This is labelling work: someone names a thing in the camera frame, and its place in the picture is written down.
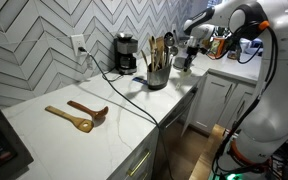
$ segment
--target drawer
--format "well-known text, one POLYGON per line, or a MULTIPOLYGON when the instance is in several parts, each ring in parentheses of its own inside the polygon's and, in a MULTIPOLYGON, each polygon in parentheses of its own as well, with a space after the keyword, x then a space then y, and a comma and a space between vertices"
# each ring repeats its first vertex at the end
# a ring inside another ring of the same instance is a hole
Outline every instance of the drawer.
POLYGON ((153 167, 157 139, 158 129, 154 128, 108 179, 133 180, 145 177, 153 167))

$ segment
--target kitchen counter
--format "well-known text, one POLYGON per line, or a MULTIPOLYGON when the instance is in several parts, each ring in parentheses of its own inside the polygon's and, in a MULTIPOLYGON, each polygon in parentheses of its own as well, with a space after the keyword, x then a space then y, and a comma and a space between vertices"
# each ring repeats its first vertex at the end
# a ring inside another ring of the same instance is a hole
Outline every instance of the kitchen counter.
MULTIPOLYGON (((161 123, 209 68, 256 80, 259 66, 259 57, 240 65, 230 59, 210 60, 199 55, 193 61, 192 75, 184 79, 179 90, 175 90, 179 71, 172 68, 168 85, 152 91, 132 81, 134 77, 146 79, 145 63, 138 60, 138 72, 125 75, 113 85, 161 123)), ((107 76, 113 79, 118 75, 107 76)), ((146 114, 114 92, 101 75, 4 109, 3 113, 34 158, 29 170, 18 179, 106 179, 155 127, 146 114), (108 106, 109 112, 105 120, 94 122, 90 133, 84 133, 44 110, 52 105, 73 116, 90 119, 86 113, 67 105, 69 100, 92 110, 108 106)))

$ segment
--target spoon handle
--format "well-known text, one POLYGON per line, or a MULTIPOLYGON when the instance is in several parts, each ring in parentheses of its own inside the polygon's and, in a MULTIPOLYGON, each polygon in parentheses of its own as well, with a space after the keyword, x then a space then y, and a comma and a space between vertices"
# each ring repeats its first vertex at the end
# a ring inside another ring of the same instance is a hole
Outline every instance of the spoon handle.
POLYGON ((81 111, 86 112, 87 114, 91 115, 92 117, 94 117, 96 115, 96 112, 90 110, 89 108, 83 106, 82 104, 79 104, 75 101, 69 101, 67 102, 68 105, 75 107, 76 109, 79 109, 81 111))

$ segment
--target white cabinet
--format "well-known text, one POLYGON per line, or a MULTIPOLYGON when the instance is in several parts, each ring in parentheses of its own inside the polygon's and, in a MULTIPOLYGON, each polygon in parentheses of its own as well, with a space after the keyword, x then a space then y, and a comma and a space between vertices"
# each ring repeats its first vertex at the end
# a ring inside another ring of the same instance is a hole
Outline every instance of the white cabinet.
POLYGON ((151 179, 157 139, 158 129, 154 128, 108 179, 151 179))
POLYGON ((238 121, 241 115, 248 109, 253 92, 253 86, 239 83, 217 124, 231 129, 233 123, 238 121))
POLYGON ((208 71, 198 84, 198 94, 190 107, 182 134, 189 124, 207 134, 217 123, 231 128, 247 109, 256 83, 243 80, 237 76, 208 71))

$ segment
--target coffee maker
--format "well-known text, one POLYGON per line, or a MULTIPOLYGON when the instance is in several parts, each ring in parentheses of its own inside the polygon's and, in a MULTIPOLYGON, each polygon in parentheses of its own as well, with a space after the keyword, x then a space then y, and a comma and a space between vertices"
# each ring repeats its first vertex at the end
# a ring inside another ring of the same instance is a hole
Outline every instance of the coffee maker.
POLYGON ((136 58, 138 41, 132 35, 118 33, 114 39, 115 68, 120 74, 133 74, 137 71, 136 58))

